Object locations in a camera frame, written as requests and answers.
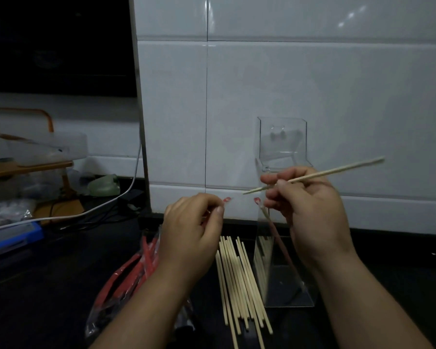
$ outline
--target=wrist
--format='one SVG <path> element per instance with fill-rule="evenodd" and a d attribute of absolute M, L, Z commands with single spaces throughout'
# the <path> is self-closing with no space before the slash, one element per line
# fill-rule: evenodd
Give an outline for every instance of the wrist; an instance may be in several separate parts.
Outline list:
<path fill-rule="evenodd" d="M 327 259 L 325 262 L 320 262 L 311 271 L 315 280 L 319 283 L 324 279 L 337 277 L 362 265 L 363 263 L 357 256 L 357 253 L 352 252 L 348 254 L 339 254 Z"/>
<path fill-rule="evenodd" d="M 154 274 L 161 277 L 168 283 L 169 287 L 175 289 L 178 294 L 184 297 L 187 297 L 192 290 L 192 286 L 184 276 L 184 272 L 176 267 L 171 267 L 168 264 L 159 264 Z"/>

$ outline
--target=transparent plastic box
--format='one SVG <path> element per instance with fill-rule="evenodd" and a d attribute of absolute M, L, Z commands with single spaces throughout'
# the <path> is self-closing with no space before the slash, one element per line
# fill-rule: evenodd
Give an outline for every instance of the transparent plastic box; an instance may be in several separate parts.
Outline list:
<path fill-rule="evenodd" d="M 24 140 L 7 140 L 6 144 L 16 163 L 23 167 L 87 157 L 87 136 L 82 133 L 33 134 Z"/>
<path fill-rule="evenodd" d="M 261 172 L 310 165 L 307 160 L 307 122 L 303 119 L 257 117 L 254 146 Z"/>
<path fill-rule="evenodd" d="M 258 117 L 255 157 L 259 175 L 311 166 L 306 140 L 307 122 L 303 119 Z M 296 254 L 288 226 L 270 221 L 275 211 L 263 206 L 264 199 L 265 191 L 255 198 L 258 221 L 252 265 L 264 305 L 312 307 L 318 297 L 314 279 Z"/>

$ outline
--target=white tile wall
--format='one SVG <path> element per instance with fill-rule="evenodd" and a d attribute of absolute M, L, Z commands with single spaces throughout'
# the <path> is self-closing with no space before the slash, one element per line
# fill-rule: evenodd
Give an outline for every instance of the white tile wall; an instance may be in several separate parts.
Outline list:
<path fill-rule="evenodd" d="M 150 184 L 152 212 L 163 213 L 169 204 L 176 202 L 181 197 L 190 197 L 200 192 L 205 192 L 205 188 Z"/>
<path fill-rule="evenodd" d="M 436 0 L 209 0 L 209 40 L 436 41 Z"/>
<path fill-rule="evenodd" d="M 138 40 L 207 40 L 207 0 L 134 0 Z"/>
<path fill-rule="evenodd" d="M 207 187 L 257 185 L 257 116 L 306 120 L 320 170 L 386 156 L 332 176 L 341 193 L 436 199 L 436 46 L 210 43 Z"/>
<path fill-rule="evenodd" d="M 318 169 L 386 155 L 331 177 L 351 227 L 436 234 L 436 0 L 136 0 L 136 25 L 153 211 L 206 186 L 254 219 L 254 120 L 289 116 Z"/>
<path fill-rule="evenodd" d="M 205 185 L 205 42 L 139 41 L 149 181 Z"/>

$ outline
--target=kitchen counter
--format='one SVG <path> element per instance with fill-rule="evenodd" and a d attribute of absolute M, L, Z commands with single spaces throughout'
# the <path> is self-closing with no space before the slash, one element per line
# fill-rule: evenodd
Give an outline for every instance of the kitchen counter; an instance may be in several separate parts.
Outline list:
<path fill-rule="evenodd" d="M 140 219 L 151 230 L 154 218 Z M 225 224 L 253 250 L 255 227 Z M 359 255 L 436 347 L 436 237 L 353 231 Z M 139 248 L 137 220 L 72 234 L 47 233 L 35 244 L 0 257 L 0 348 L 86 348 L 84 326 L 95 296 Z M 198 328 L 178 333 L 169 347 L 231 348 L 214 264 L 191 293 Z M 336 348 L 319 298 L 314 308 L 268 309 L 274 334 L 266 348 Z M 239 348 L 258 348 L 254 328 Z"/>

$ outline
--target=black appliance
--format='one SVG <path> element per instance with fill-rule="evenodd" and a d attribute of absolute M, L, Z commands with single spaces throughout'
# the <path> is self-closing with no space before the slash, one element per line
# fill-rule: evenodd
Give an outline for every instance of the black appliance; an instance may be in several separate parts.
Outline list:
<path fill-rule="evenodd" d="M 0 92 L 135 97 L 129 0 L 0 0 Z"/>

